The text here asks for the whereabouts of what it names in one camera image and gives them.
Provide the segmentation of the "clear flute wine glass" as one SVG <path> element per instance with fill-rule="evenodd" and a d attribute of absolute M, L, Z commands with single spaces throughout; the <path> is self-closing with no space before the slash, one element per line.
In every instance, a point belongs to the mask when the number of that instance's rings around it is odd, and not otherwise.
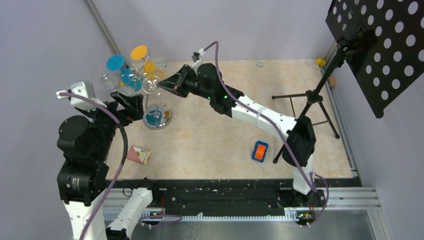
<path fill-rule="evenodd" d="M 146 76 L 142 81 L 141 89 L 148 95 L 155 94 L 162 79 L 156 75 Z"/>

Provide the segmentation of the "clear ribbed short glass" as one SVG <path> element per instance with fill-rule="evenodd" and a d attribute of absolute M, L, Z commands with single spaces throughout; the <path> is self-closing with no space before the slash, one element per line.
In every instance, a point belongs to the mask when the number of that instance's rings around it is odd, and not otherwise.
<path fill-rule="evenodd" d="M 152 63 L 155 66 L 154 74 L 161 80 L 167 79 L 172 75 L 170 63 L 165 57 L 155 57 Z"/>

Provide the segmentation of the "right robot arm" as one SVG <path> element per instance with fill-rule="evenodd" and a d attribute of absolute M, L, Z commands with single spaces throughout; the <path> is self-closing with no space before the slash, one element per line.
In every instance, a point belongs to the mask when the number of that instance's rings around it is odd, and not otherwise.
<path fill-rule="evenodd" d="M 226 85 L 221 72 L 212 63 L 196 70 L 184 65 L 177 73 L 162 80 L 158 87 L 181 98 L 189 94 L 207 99 L 219 114 L 245 121 L 283 142 L 281 157 L 293 167 L 291 204 L 316 207 L 318 190 L 312 170 L 316 135 L 307 116 L 294 118 L 275 112 L 251 100 L 243 92 Z"/>

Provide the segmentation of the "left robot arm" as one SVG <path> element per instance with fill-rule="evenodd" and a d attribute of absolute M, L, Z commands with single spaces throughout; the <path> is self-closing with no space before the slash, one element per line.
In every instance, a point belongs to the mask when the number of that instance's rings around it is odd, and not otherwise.
<path fill-rule="evenodd" d="M 151 187 L 137 187 L 118 218 L 105 224 L 103 204 L 116 179 L 107 182 L 106 160 L 116 131 L 123 140 L 119 169 L 129 151 L 125 127 L 141 120 L 143 95 L 112 93 L 113 102 L 101 102 L 70 90 L 57 92 L 70 101 L 81 100 L 87 109 L 66 119 L 59 127 L 57 147 L 63 152 L 64 164 L 57 176 L 60 199 L 68 213 L 75 240 L 129 240 L 144 210 L 160 202 L 160 193 Z"/>

